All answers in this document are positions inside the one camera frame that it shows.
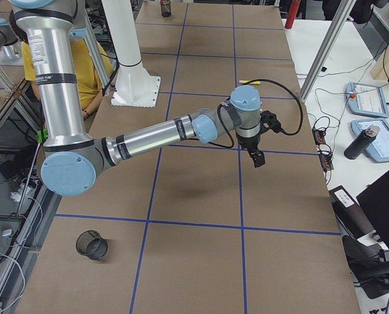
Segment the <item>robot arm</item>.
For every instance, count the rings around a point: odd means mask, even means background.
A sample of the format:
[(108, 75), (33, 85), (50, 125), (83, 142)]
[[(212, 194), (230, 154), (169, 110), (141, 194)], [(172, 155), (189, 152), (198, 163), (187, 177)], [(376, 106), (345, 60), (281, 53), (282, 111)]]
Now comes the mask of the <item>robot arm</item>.
[(83, 24), (84, 3), (13, 1), (12, 5), (18, 27), (28, 36), (48, 128), (41, 178), (49, 190), (77, 196), (90, 189), (100, 173), (123, 160), (193, 137), (210, 143), (231, 130), (255, 167), (264, 164), (258, 148), (261, 100), (249, 84), (235, 88), (216, 110), (202, 109), (128, 135), (92, 138), (84, 127), (69, 38)]

